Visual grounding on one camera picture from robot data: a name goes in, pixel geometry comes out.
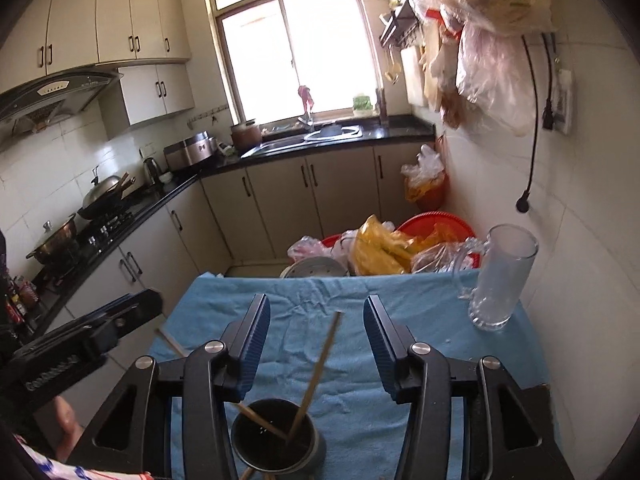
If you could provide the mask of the left hand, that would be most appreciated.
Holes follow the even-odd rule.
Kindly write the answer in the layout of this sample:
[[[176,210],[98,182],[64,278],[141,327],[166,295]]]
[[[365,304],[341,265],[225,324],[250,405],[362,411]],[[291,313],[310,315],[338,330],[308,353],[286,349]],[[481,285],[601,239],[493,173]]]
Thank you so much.
[[[56,421],[62,430],[62,437],[56,447],[56,459],[59,462],[66,462],[80,440],[84,428],[79,425],[72,406],[62,396],[57,396],[53,405]]]

